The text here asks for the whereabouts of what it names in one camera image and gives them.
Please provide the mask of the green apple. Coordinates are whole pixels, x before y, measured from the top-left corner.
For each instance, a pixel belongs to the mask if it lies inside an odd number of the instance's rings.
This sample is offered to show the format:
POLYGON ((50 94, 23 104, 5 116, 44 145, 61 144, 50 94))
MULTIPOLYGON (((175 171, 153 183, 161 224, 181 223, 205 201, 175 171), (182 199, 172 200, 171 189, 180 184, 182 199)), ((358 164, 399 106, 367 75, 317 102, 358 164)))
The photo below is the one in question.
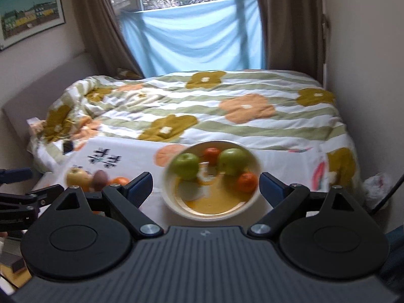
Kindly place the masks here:
POLYGON ((238 176, 248 165, 248 155, 239 148, 228 148, 218 155, 218 169, 229 176, 238 176))
POLYGON ((193 153, 179 154, 173 159, 171 168, 180 179, 193 181, 198 175, 199 157, 193 153))

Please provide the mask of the floral striped duvet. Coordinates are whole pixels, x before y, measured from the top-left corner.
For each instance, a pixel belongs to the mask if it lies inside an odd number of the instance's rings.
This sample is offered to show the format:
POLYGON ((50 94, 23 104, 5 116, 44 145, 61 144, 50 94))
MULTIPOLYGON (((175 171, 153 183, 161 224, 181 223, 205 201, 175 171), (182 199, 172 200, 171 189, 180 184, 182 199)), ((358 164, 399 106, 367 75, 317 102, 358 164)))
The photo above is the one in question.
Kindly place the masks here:
POLYGON ((28 149, 38 168, 64 161, 63 143, 94 136, 196 144, 227 140, 260 150, 300 153, 320 146, 330 185, 360 196, 360 167, 336 98, 301 72, 174 72, 147 79, 93 75, 45 104, 28 149))

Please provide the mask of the white plastic bag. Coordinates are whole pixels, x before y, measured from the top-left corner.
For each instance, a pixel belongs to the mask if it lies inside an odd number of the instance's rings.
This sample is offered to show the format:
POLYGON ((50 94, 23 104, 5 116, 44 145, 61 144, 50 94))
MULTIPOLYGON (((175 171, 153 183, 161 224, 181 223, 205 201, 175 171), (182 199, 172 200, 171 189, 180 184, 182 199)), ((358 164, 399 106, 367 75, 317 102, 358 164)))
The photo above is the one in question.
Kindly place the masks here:
POLYGON ((385 173, 378 173, 366 179, 363 183, 365 205, 373 210, 392 189, 392 181, 385 173))

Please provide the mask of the right brown curtain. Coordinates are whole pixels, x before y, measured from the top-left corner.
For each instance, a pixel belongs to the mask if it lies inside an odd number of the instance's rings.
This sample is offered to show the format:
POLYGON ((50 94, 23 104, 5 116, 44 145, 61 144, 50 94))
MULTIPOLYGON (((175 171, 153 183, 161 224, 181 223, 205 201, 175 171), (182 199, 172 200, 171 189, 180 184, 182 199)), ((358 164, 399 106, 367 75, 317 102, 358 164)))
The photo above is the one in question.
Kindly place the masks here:
POLYGON ((258 0, 265 68, 293 70, 323 81, 322 0, 258 0))

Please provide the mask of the white fruit print cloth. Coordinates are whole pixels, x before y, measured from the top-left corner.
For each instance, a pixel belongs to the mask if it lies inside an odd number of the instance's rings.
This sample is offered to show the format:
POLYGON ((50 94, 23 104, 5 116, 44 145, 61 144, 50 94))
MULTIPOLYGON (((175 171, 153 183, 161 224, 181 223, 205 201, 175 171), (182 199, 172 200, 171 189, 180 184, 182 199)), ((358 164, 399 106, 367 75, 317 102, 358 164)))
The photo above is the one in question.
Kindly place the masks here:
MULTIPOLYGON (((242 226, 244 228, 257 222, 273 205, 256 192, 246 206, 229 215, 204 217, 193 215, 182 209, 175 199, 168 195, 165 169, 169 161, 182 151, 194 154, 202 153, 206 148, 216 146, 220 150, 235 148, 234 142, 223 140, 201 142, 196 145, 169 144, 122 138, 95 137, 89 140, 79 151, 71 153, 62 164, 47 172, 36 184, 36 189, 60 184, 66 186, 66 175, 70 168, 78 167, 94 174, 101 170, 106 162, 118 161, 106 169, 108 177, 114 179, 123 176, 129 180, 143 172, 153 177, 153 191, 140 206, 141 212, 166 229, 169 226, 242 226)), ((255 174, 268 172, 283 183, 299 183, 314 189, 314 173, 318 166, 326 166, 326 156, 319 147, 303 152, 282 150, 249 149, 251 169, 255 174)))

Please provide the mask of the left brown curtain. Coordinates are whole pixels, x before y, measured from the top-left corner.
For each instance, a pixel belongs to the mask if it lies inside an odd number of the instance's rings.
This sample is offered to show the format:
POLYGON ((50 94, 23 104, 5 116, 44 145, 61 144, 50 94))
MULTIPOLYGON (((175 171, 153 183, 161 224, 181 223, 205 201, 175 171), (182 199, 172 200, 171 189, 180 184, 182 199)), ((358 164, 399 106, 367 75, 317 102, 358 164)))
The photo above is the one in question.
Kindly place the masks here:
POLYGON ((110 0, 72 0, 85 50, 102 74, 113 76, 120 68, 137 78, 144 74, 122 36, 110 0))

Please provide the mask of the small tangerine in bowl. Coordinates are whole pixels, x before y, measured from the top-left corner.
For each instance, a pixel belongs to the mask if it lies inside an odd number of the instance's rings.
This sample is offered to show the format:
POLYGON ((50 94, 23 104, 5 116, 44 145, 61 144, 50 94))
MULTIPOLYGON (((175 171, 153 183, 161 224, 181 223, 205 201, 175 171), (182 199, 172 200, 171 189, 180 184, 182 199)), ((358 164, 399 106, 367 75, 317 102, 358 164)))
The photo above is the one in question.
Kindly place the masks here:
POLYGON ((221 150, 215 147, 206 148, 203 151, 203 160, 208 162, 210 166, 215 166, 218 161, 218 156, 220 155, 221 150))

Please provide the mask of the yellow pear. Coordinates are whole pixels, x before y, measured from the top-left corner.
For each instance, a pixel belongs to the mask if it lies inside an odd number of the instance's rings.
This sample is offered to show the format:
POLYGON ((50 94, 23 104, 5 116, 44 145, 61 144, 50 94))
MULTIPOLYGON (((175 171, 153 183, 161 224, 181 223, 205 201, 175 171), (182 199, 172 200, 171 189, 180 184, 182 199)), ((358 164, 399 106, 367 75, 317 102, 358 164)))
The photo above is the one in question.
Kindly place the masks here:
POLYGON ((70 168, 66 173, 65 181, 68 187, 77 185, 84 191, 88 191, 92 183, 92 175, 82 168, 70 168))

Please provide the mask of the small black device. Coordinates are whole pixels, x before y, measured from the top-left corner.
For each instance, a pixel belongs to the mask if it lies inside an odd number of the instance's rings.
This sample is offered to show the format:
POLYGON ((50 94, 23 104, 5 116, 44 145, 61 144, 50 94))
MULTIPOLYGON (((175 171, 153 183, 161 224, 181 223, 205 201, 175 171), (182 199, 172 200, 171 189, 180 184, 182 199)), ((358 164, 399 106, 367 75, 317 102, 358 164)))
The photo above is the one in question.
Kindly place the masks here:
POLYGON ((62 149, 63 149, 63 154, 64 155, 74 151, 74 143, 73 143, 73 141, 64 140, 63 145, 62 145, 62 149))

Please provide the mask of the brown curtain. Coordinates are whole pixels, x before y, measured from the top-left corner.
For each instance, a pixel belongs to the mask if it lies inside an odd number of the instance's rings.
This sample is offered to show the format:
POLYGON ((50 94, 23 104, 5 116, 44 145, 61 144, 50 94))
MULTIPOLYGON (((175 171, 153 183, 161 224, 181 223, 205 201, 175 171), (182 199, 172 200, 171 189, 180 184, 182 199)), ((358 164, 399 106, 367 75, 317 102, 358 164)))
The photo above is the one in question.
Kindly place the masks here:
POLYGON ((265 68, 293 70, 323 81, 322 0, 258 0, 265 68))
POLYGON ((122 36, 110 0, 72 0, 85 50, 102 74, 113 76, 120 68, 137 78, 144 74, 122 36))

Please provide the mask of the light blue window cloth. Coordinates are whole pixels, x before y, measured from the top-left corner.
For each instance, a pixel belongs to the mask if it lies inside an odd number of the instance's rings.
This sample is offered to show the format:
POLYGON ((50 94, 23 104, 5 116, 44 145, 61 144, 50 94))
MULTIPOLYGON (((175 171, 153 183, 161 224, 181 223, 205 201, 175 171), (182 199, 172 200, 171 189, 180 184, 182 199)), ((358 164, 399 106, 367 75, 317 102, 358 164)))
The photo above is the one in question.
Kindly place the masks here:
POLYGON ((257 0, 218 0, 120 14, 122 35, 145 77, 264 68, 257 0))

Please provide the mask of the large orange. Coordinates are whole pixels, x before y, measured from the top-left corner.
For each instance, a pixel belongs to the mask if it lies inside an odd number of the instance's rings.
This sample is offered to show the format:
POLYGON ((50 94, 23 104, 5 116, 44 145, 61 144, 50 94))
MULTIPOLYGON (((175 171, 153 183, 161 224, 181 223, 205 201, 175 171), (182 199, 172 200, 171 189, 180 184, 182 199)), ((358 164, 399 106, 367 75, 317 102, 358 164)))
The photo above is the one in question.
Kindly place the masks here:
POLYGON ((257 186, 258 177, 252 172, 241 174, 236 181, 237 190, 246 194, 255 192, 257 186))

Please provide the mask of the framed landscape picture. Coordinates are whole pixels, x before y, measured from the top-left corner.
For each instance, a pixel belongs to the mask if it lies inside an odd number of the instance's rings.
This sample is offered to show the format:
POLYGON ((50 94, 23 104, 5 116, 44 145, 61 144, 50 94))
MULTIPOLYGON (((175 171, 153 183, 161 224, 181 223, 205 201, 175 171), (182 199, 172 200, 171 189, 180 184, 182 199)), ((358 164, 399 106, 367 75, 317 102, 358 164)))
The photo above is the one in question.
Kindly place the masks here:
POLYGON ((1 0, 1 51, 66 23, 62 0, 1 0))

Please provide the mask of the cream ceramic bowl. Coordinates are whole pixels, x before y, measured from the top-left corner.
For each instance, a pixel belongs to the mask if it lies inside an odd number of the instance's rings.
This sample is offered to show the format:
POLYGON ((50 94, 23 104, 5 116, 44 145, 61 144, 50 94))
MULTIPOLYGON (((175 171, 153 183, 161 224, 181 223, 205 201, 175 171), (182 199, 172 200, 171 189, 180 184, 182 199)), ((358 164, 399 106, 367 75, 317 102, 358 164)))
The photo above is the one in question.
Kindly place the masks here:
POLYGON ((221 152, 228 148, 239 148, 248 155, 248 165, 243 173, 252 172, 259 180, 262 171, 262 164, 256 155, 235 142, 224 140, 202 142, 176 153, 164 167, 162 198, 171 211, 189 220, 201 222, 227 220, 252 207, 260 196, 258 186, 251 194, 237 190, 236 181, 240 174, 226 175, 219 171, 218 163, 210 166, 204 161, 203 151, 209 147, 218 148, 221 152), (172 171, 173 159, 182 153, 193 153, 199 157, 198 175, 193 181, 182 180, 172 171))

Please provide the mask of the brown kiwi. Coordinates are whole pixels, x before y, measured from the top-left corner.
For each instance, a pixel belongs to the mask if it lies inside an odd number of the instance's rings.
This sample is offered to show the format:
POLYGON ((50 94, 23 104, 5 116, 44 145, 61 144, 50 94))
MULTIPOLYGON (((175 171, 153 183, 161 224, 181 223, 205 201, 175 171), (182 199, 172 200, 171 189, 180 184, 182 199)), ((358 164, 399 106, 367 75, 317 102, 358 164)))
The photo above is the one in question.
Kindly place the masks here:
POLYGON ((94 191, 99 192, 104 187, 106 187, 108 182, 109 182, 108 174, 104 170, 98 170, 92 176, 90 187, 94 189, 94 191))

